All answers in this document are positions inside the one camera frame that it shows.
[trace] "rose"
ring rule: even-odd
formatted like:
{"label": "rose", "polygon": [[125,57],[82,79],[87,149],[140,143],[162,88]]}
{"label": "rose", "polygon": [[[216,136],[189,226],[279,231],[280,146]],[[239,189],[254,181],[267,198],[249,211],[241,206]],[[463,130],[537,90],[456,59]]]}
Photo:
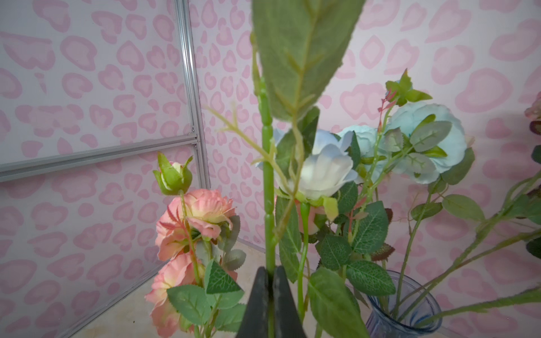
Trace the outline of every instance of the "rose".
{"label": "rose", "polygon": [[[184,202],[188,224],[203,237],[217,238],[221,232],[220,223],[227,222],[232,229],[233,224],[229,218],[235,215],[233,200],[222,197],[218,190],[194,190],[184,195]],[[188,245],[183,216],[182,199],[176,197],[156,224],[156,245],[160,247],[158,258],[162,261],[173,257]]]}
{"label": "rose", "polygon": [[[283,132],[275,129],[274,137],[279,144]],[[345,183],[358,178],[353,168],[353,160],[347,154],[353,133],[346,133],[337,140],[325,130],[317,130],[312,153],[305,159],[301,170],[299,192],[305,198],[316,201],[321,197],[334,195]],[[287,182],[290,189],[293,181]]]}
{"label": "rose", "polygon": [[194,282],[194,266],[190,253],[175,257],[154,278],[152,291],[145,299],[154,303],[150,317],[160,337],[171,337],[179,328],[180,314],[167,299],[167,289]]}
{"label": "rose", "polygon": [[[357,144],[359,145],[362,160],[366,160],[368,158],[372,158],[372,160],[374,160],[374,147],[378,130],[368,125],[352,125],[339,132],[338,136],[344,137],[346,133],[351,131],[354,132],[357,137]],[[387,164],[389,154],[388,151],[380,148],[378,149],[378,155],[385,156],[386,158],[385,160],[380,160],[377,162],[374,172],[372,173],[372,182],[375,182],[381,175],[383,167],[385,166],[385,164]],[[371,166],[371,164],[363,164],[363,168],[360,168],[358,170],[358,173],[360,173],[360,177],[357,180],[357,183],[364,182],[364,179],[366,178],[365,176],[368,174]]]}
{"label": "rose", "polygon": [[153,173],[164,195],[178,195],[181,191],[184,193],[188,191],[193,178],[192,172],[188,169],[188,164],[192,159],[193,156],[190,156],[183,165],[169,162],[164,154],[158,152],[160,171],[154,170]]}
{"label": "rose", "polygon": [[462,127],[460,120],[454,117],[449,108],[444,105],[417,102],[408,103],[398,109],[397,112],[391,116],[386,127],[386,131],[400,128],[400,131],[403,134],[410,137],[419,123],[421,123],[428,115],[432,114],[436,116],[436,121],[449,121],[452,123],[449,134],[445,139],[438,143],[438,147],[445,152],[446,156],[431,156],[430,154],[425,154],[436,168],[430,173],[416,174],[408,167],[406,158],[399,160],[393,169],[395,173],[407,174],[413,178],[414,181],[421,184],[434,182],[439,174],[448,171],[454,165],[460,163],[464,158],[467,145],[464,128]]}

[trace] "pink wall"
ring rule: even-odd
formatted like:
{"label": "pink wall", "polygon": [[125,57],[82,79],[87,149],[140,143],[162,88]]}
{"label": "pink wall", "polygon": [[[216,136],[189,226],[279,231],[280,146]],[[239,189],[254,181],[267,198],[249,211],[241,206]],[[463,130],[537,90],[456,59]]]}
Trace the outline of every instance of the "pink wall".
{"label": "pink wall", "polygon": [[171,0],[0,4],[0,164],[191,132]]}
{"label": "pink wall", "polygon": [[[250,78],[250,2],[194,0],[190,15],[202,107],[231,116],[237,104],[241,128],[260,141]],[[477,160],[450,193],[471,196],[490,214],[514,182],[537,170],[529,154],[541,140],[528,132],[523,111],[541,91],[540,45],[539,0],[368,1],[344,65],[319,101],[320,127],[337,132],[351,124],[376,126],[383,84],[409,68],[415,87],[451,108],[467,134],[476,137]],[[240,206],[241,237],[262,246],[262,177],[249,166],[258,155],[238,136],[217,132],[221,123],[203,114],[212,187]],[[388,236],[397,249],[391,268],[401,264],[408,239],[403,217],[419,189],[424,188],[399,176],[380,188],[395,214]],[[416,203],[422,200],[421,193]],[[473,228],[446,212],[428,220],[414,244],[408,274],[422,283],[442,272],[473,240]],[[480,249],[520,230],[501,224]],[[511,295],[539,280],[541,262],[517,244],[455,273],[434,294],[448,309]],[[536,304],[459,315],[444,326],[468,337],[511,338],[530,336],[540,319]]]}

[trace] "panel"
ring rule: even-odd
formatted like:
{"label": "panel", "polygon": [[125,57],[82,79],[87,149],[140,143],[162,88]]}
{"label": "panel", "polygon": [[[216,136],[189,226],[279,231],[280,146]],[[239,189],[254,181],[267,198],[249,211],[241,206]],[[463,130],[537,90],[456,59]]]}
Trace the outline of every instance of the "panel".
{"label": "panel", "polygon": [[2,1],[0,164],[192,131],[172,1]]}
{"label": "panel", "polygon": [[0,336],[66,333],[159,267],[155,222],[171,197],[156,168],[147,153],[0,184]]}

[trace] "stem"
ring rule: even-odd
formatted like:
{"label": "stem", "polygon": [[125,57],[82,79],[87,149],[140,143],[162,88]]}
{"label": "stem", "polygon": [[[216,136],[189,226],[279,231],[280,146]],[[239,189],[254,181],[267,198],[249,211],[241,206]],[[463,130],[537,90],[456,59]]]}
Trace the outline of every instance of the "stem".
{"label": "stem", "polygon": [[423,209],[421,210],[421,214],[419,215],[419,218],[417,219],[417,222],[415,223],[415,226],[413,227],[413,230],[410,234],[410,240],[407,243],[406,248],[406,254],[404,255],[404,261],[402,263],[402,268],[400,270],[400,277],[398,278],[398,286],[397,286],[397,305],[394,307],[393,310],[393,318],[396,318],[398,316],[398,303],[400,301],[400,293],[402,291],[402,283],[404,282],[404,273],[406,271],[406,265],[407,260],[410,258],[410,252],[411,252],[411,246],[413,245],[413,240],[415,239],[415,235],[417,234],[417,229],[419,229],[419,226],[421,225],[421,221],[423,220],[423,216],[425,215],[426,206],[428,203],[430,203],[430,200],[432,198],[432,194],[429,192],[428,197],[426,198],[426,203]]}
{"label": "stem", "polygon": [[301,218],[302,218],[302,230],[304,232],[304,241],[302,245],[301,263],[299,265],[299,271],[297,273],[297,298],[299,307],[299,319],[301,323],[304,321],[305,316],[305,304],[304,293],[302,292],[302,275],[304,272],[304,266],[306,263],[306,255],[308,254],[308,215],[310,214],[310,204],[301,203]]}
{"label": "stem", "polygon": [[321,338],[321,334],[323,333],[323,328],[319,323],[315,325],[315,335],[314,338]]}
{"label": "stem", "polygon": [[182,190],[180,190],[180,201],[182,204],[182,222],[184,223],[184,227],[186,228],[188,245],[190,247],[190,257],[192,258],[192,264],[194,265],[195,282],[197,283],[197,285],[202,286],[203,283],[201,282],[201,278],[199,277],[199,267],[197,266],[197,257],[195,256],[195,247],[192,240],[192,230],[190,229],[190,224],[188,222],[188,219],[186,218],[186,203],[184,201],[184,191]]}

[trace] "horizontal metal bar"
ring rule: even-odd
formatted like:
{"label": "horizontal metal bar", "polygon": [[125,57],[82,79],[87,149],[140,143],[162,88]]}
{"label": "horizontal metal bar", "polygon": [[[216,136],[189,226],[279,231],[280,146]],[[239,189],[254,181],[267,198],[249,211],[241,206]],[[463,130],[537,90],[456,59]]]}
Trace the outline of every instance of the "horizontal metal bar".
{"label": "horizontal metal bar", "polygon": [[81,151],[71,155],[51,156],[37,160],[4,164],[0,165],[0,182],[82,167],[84,165],[177,147],[185,144],[196,144],[197,142],[197,134],[188,134],[162,138],[160,140],[146,140],[133,144]]}

